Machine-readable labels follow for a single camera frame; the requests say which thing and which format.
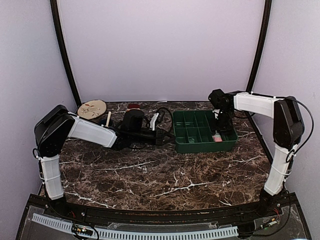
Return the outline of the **beige striped sock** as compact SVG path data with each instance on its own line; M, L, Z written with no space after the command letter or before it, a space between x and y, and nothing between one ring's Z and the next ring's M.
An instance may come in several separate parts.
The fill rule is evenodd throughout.
M141 109L141 106L137 103L130 103L128 104L127 106L127 111L130 111L130 110L140 110Z

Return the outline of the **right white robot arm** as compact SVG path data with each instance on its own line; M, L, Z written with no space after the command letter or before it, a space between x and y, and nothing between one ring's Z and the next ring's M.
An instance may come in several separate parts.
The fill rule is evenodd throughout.
M208 100L217 111L215 120L218 131L230 131L236 111L249 112L273 121L272 136L274 155L263 193L269 196L279 194L294 157L306 144L302 140L305 124L300 108L305 105L293 96L269 96L245 91L225 93L221 89L213 90Z

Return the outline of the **green compartment tray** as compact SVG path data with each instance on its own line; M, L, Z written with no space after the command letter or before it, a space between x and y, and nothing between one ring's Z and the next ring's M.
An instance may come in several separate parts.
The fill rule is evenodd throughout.
M175 111L173 131L176 152L191 154L231 151L238 141L237 131L220 132L215 129L215 120L211 110ZM221 135L222 142L214 142L213 135L216 132Z

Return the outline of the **pink patterned sock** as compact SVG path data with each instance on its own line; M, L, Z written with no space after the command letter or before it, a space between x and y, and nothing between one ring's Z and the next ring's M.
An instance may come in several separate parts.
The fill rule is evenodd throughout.
M216 133L212 136L212 138L213 138L213 141L216 142L216 143L223 141L221 135L220 135L218 132L216 132Z

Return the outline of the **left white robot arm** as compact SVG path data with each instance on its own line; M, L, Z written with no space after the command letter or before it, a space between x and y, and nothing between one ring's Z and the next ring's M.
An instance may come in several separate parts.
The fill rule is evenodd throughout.
M51 210L60 218L71 213L70 206L62 200L60 172L60 154L67 139L80 139L113 150L130 148L133 143L163 146L175 138L172 128L158 127L169 113L167 108L160 107L152 118L147 118L140 108L129 108L118 124L110 125L109 119L98 124L57 105L35 125L36 148L32 151L39 162L45 195L53 201Z

